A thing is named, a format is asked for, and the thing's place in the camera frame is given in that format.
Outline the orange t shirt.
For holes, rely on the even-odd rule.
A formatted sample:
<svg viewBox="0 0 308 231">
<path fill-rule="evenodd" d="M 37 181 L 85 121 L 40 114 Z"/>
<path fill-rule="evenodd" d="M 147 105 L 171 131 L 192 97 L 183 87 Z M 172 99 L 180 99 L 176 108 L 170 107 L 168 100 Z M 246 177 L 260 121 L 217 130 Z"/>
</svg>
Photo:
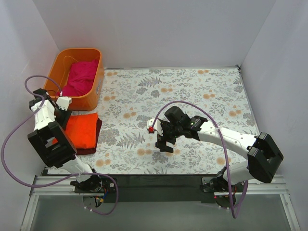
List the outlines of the orange t shirt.
<svg viewBox="0 0 308 231">
<path fill-rule="evenodd" d="M 70 116 L 65 133 L 76 149 L 96 147 L 97 113 Z"/>
</svg>

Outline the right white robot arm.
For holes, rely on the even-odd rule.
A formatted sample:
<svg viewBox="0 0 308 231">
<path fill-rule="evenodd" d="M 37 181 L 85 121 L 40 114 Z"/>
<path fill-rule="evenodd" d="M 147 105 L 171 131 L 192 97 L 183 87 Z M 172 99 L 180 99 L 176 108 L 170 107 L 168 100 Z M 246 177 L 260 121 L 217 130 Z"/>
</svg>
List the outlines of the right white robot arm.
<svg viewBox="0 0 308 231">
<path fill-rule="evenodd" d="M 147 129 L 157 133 L 156 148 L 161 152 L 173 152 L 167 144 L 175 144 L 178 137 L 209 142 L 233 151 L 245 160 L 224 167 L 202 188 L 205 192 L 234 191 L 236 184 L 256 179 L 271 183 L 281 162 L 283 154 L 273 138 L 262 132 L 259 135 L 243 134 L 227 128 L 216 128 L 214 123 L 201 116 L 189 117 L 177 107 L 165 112 L 166 121 L 150 119 Z"/>
</svg>

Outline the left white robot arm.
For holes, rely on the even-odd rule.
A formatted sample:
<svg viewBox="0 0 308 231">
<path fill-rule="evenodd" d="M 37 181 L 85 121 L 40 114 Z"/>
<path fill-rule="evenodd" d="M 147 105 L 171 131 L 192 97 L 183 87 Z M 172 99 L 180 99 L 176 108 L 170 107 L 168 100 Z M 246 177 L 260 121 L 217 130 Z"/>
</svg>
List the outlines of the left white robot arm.
<svg viewBox="0 0 308 231">
<path fill-rule="evenodd" d="M 68 109 L 72 99 L 59 97 L 53 101 L 42 88 L 32 93 L 34 99 L 29 102 L 29 108 L 35 113 L 35 127 L 27 136 L 29 142 L 46 166 L 75 174 L 76 180 L 71 185 L 83 191 L 98 192 L 103 185 L 101 178 L 77 157 L 77 149 L 64 131 L 72 114 Z"/>
</svg>

